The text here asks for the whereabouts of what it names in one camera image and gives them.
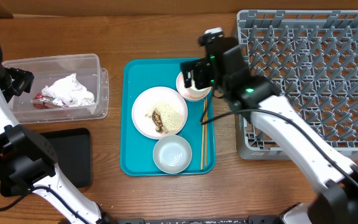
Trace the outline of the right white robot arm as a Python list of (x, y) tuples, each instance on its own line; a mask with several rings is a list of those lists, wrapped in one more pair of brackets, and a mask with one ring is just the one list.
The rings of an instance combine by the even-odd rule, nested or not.
[(206, 55), (180, 65), (185, 87), (220, 92), (232, 114), (272, 138), (309, 180), (317, 198), (299, 203), (277, 223), (358, 223), (358, 166), (333, 149), (266, 77), (252, 75), (233, 37), (205, 34)]

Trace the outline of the white paper cup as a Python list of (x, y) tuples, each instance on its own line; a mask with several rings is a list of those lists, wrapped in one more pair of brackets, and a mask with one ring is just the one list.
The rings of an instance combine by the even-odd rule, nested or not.
[(204, 98), (211, 91), (211, 87), (209, 86), (207, 88), (197, 89), (195, 81), (192, 80), (191, 86), (186, 90), (190, 98), (200, 99), (200, 98)]

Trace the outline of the red foil snack wrapper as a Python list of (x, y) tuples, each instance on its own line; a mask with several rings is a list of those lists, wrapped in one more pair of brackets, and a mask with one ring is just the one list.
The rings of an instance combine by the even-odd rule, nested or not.
[(38, 93), (35, 98), (32, 99), (30, 102), (35, 108), (38, 109), (54, 109), (67, 107), (62, 100), (50, 96), (44, 96), (41, 93)]

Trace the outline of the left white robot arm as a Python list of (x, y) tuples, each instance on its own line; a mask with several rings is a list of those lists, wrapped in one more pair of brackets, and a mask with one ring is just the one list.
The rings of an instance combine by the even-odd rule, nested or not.
[(0, 48), (0, 212), (29, 194), (53, 205), (70, 223), (114, 223), (71, 182), (91, 180), (91, 136), (85, 128), (39, 134), (21, 125), (8, 102), (30, 92), (34, 75), (2, 65)]

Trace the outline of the white napkin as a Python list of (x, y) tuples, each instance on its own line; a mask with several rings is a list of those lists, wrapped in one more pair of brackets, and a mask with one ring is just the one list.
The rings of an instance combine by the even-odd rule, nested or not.
[(55, 81), (51, 86), (46, 85), (41, 94), (59, 99), (68, 107), (95, 104), (94, 94), (77, 80), (75, 73)]

